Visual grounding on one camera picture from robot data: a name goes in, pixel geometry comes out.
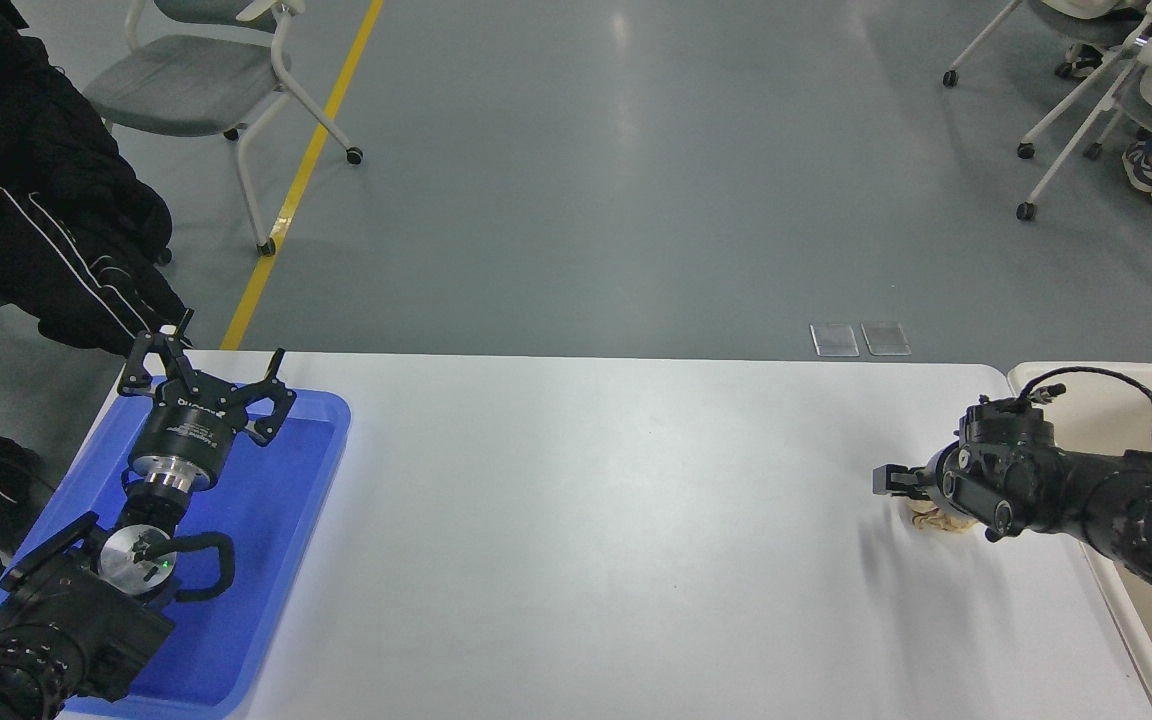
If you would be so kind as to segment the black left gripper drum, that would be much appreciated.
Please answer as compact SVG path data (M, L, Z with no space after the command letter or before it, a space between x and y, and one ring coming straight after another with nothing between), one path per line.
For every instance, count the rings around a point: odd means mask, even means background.
M219 475L238 430L247 427L247 411L217 406L217 397L185 397L179 389L159 386L152 392L150 414L129 452L136 473L150 473L151 462L177 458L200 475Z

